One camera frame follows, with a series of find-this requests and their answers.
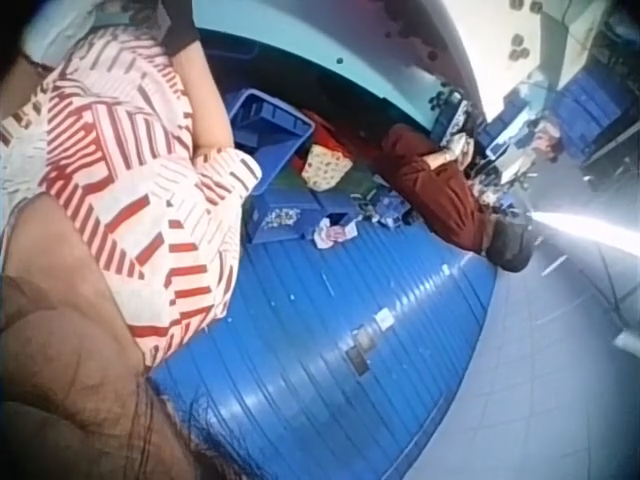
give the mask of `dark cap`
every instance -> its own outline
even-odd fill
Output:
[[[485,255],[502,270],[518,273],[529,265],[534,241],[531,225],[500,216],[495,221]]]

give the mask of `blue floor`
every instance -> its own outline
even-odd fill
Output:
[[[400,479],[458,388],[494,283],[424,226],[360,224],[326,251],[249,245],[228,317],[155,379],[275,478]],[[345,351],[361,326],[375,347],[358,376]]]

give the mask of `blue plastic crate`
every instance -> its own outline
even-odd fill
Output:
[[[292,225],[270,226],[269,215],[277,210],[299,211]],[[249,217],[246,219],[249,243],[277,242],[311,238],[324,212],[307,189],[270,187],[261,195],[252,197]]]
[[[224,103],[237,147],[253,155],[262,169],[262,179],[253,190],[259,195],[311,136],[315,125],[290,105],[253,88],[225,95]]]
[[[329,215],[342,216],[338,225],[347,226],[360,215],[360,210],[351,196],[345,192],[328,191],[313,192],[313,196],[322,208],[323,217]]]

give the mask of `brown clothing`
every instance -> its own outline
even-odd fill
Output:
[[[439,147],[407,125],[395,125],[382,143],[374,169],[445,242],[482,253],[489,214],[456,162],[435,170],[422,157]]]

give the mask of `striped dress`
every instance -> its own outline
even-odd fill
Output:
[[[158,42],[110,27],[82,40],[0,130],[2,258],[24,202],[57,200],[150,367],[225,315],[241,206],[261,175],[235,149],[193,158],[191,117]]]

